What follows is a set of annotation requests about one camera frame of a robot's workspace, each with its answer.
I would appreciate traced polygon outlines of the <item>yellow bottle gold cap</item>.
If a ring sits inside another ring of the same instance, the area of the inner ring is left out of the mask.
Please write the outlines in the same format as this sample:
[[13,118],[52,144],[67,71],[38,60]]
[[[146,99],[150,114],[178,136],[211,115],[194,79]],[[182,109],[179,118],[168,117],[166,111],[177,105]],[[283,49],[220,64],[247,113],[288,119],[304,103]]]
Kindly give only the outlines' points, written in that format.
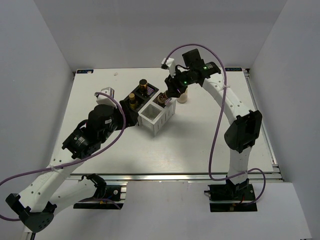
[[136,95],[132,92],[128,95],[129,97],[129,106],[132,110],[135,110],[137,108],[137,101],[136,101]]

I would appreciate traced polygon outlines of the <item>white bottle yellow cap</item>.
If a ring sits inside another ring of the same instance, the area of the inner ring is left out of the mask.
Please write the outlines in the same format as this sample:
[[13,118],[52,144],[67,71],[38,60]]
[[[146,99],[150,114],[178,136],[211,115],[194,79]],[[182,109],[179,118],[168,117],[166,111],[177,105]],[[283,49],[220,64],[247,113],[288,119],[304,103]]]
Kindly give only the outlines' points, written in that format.
[[180,104],[185,104],[188,100],[188,92],[185,91],[184,93],[182,93],[180,95],[179,98],[177,98],[177,102],[180,103]]

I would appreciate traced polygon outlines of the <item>amber bottle orange cap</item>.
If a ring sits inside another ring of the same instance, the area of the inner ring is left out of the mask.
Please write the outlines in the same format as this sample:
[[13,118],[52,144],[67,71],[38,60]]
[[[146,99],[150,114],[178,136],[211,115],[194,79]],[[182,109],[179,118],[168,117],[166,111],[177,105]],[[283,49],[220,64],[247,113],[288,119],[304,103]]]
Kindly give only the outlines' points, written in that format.
[[142,96],[148,96],[148,82],[146,79],[141,79],[139,81],[139,91]]

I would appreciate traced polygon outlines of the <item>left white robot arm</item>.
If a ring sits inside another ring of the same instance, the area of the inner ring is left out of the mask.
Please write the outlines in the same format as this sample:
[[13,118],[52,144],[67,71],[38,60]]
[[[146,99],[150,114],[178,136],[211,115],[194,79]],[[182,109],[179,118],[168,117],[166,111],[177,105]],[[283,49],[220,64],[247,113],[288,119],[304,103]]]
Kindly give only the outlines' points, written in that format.
[[107,184],[96,173],[83,175],[69,190],[57,190],[75,169],[104,151],[101,145],[113,132],[122,134],[137,122],[138,112],[126,100],[96,105],[62,143],[62,149],[69,150],[71,157],[52,159],[25,190],[7,196],[5,201],[18,215],[18,221],[38,233],[48,227],[55,215],[77,202],[107,201]]

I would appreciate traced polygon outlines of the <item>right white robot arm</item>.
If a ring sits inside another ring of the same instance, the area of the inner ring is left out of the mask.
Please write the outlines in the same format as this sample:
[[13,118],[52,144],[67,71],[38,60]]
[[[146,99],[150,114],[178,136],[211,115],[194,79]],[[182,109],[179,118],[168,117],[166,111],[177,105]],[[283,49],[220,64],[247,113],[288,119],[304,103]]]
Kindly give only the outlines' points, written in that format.
[[228,120],[229,127],[224,133],[225,144],[229,148],[229,169],[222,180],[228,184],[226,195],[236,200],[244,193],[249,183],[249,157],[257,138],[260,135],[262,114],[253,111],[237,97],[228,85],[227,72],[220,58],[217,63],[205,62],[197,48],[182,55],[185,66],[179,70],[175,60],[167,55],[161,62],[161,68],[168,70],[165,79],[166,98],[179,98],[193,84],[200,85],[218,104],[220,113],[211,144],[208,174],[212,175],[214,150],[223,117]]

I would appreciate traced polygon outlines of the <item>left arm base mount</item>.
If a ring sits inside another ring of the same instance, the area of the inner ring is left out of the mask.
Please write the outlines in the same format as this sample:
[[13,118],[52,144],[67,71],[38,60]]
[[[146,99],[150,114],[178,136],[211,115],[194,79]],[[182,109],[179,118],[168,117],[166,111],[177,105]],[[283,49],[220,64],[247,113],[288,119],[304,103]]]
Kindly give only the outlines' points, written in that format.
[[121,210],[124,205],[125,192],[123,185],[108,184],[105,180],[96,175],[83,175],[84,179],[93,180],[93,184],[97,187],[94,195],[85,198],[73,205],[73,209],[81,210]]

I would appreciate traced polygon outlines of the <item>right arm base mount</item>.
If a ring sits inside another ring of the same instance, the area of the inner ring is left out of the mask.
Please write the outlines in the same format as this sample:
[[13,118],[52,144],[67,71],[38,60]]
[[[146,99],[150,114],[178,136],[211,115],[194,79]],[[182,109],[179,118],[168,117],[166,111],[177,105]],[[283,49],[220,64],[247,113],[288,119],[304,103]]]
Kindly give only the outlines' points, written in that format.
[[211,184],[203,193],[209,198],[211,213],[258,211],[255,191],[248,178],[239,184],[233,184],[230,179],[225,184]]

